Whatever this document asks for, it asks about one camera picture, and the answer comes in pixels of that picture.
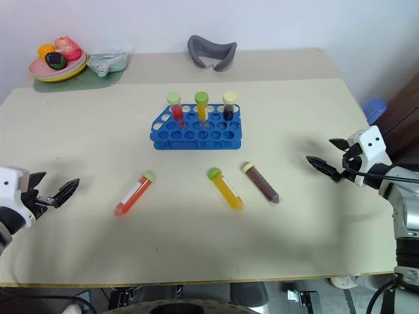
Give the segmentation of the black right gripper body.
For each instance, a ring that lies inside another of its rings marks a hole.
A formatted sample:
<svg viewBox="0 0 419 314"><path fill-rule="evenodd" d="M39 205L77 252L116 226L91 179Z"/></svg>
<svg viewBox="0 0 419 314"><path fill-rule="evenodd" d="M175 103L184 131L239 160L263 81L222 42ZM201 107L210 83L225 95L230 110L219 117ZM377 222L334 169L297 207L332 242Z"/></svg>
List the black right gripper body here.
<svg viewBox="0 0 419 314"><path fill-rule="evenodd" d="M361 155L362 149L361 146L356 143L350 147L347 147L344 150L342 157L342 166L344 168L343 175L349 181L354 181L356 177L356 172L360 170L361 167Z"/></svg>

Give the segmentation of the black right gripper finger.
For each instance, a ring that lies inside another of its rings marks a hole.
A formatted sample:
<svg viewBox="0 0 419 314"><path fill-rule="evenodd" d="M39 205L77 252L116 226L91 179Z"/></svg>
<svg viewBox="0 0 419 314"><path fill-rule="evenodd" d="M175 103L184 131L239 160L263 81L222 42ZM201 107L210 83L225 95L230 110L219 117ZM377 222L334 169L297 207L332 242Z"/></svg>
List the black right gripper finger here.
<svg viewBox="0 0 419 314"><path fill-rule="evenodd" d="M346 139L334 138L330 139L329 142L341 151L346 152L350 149L349 142Z"/></svg>
<svg viewBox="0 0 419 314"><path fill-rule="evenodd" d="M306 156L308 163L320 173L328 176L333 182L339 183L345 179L343 173L339 173L335 167L315 156Z"/></svg>

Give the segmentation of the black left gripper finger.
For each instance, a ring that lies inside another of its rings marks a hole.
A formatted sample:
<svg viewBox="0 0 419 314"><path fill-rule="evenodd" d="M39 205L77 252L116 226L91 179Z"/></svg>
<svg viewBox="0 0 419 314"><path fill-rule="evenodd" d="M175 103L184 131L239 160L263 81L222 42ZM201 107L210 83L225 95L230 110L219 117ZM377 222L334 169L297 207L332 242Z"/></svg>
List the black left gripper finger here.
<svg viewBox="0 0 419 314"><path fill-rule="evenodd" d="M52 206L61 207L76 191L80 183L80 179L73 179L65 183L53 197Z"/></svg>
<svg viewBox="0 0 419 314"><path fill-rule="evenodd" d="M46 175L46 171L31 173L29 175L28 188L29 189L34 189L42 181L42 179L45 177L45 175Z"/></svg>

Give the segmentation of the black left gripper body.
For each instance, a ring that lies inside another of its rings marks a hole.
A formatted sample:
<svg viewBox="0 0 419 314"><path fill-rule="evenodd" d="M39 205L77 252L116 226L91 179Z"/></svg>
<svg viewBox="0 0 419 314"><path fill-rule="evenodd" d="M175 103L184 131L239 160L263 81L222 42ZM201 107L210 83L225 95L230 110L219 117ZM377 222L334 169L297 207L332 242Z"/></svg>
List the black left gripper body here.
<svg viewBox="0 0 419 314"><path fill-rule="evenodd" d="M39 191L36 189L29 189L27 192L22 193L21 200L35 220L39 219L53 205L52 198L40 196Z"/></svg>

